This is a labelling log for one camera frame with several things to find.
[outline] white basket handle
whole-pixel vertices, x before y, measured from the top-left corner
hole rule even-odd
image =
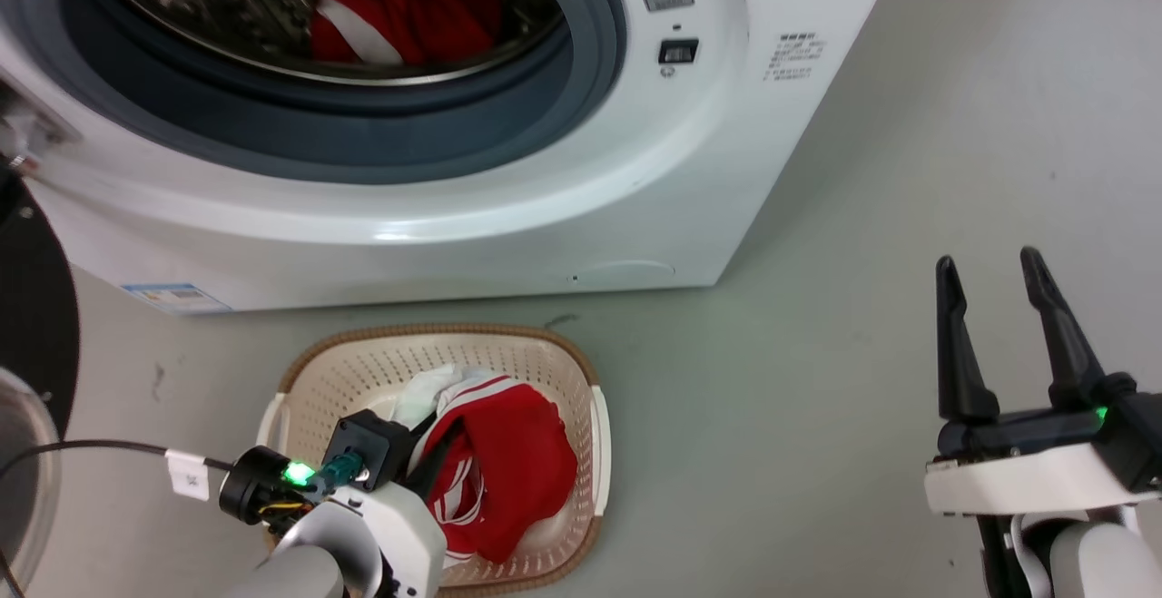
[[[593,417],[593,512],[601,517],[609,503],[609,481],[614,473],[614,441],[609,432],[609,408],[601,388],[593,387],[593,403],[589,404]]]
[[[287,418],[287,409],[284,405],[286,398],[287,395],[279,391],[271,399],[271,404],[266,406],[263,423],[258,425],[258,446],[270,446],[279,453],[286,453],[287,438],[290,438],[290,419]],[[271,441],[271,431],[274,430],[275,420],[278,420],[278,441]]]

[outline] floor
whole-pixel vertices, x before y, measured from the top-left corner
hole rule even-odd
[[[973,524],[927,513],[933,267],[952,253],[1005,409],[1049,369],[1041,247],[1107,369],[1162,388],[1162,0],[881,0],[719,287],[178,319],[78,274],[72,438],[232,457],[282,370],[340,330],[552,326],[596,363],[614,485],[590,557],[538,595],[984,595]],[[214,597],[259,533],[156,460],[74,453],[33,597]],[[1145,510],[1154,543],[1162,511]]]

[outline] white washing machine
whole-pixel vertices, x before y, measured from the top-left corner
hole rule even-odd
[[[401,72],[150,1],[0,0],[0,151],[175,314],[713,284],[875,3],[551,0]]]

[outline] blue and white sticker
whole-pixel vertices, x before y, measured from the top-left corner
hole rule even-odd
[[[228,304],[191,283],[121,284],[121,289],[170,314],[234,312]]]

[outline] laundry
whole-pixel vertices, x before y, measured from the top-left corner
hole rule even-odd
[[[315,60],[453,64],[494,48],[503,0],[317,0]]]
[[[503,563],[528,528],[568,502],[578,460],[555,404],[532,386],[478,367],[417,375],[392,416],[409,423],[436,412],[409,470],[457,422],[428,509],[447,536],[444,565],[480,555]]]

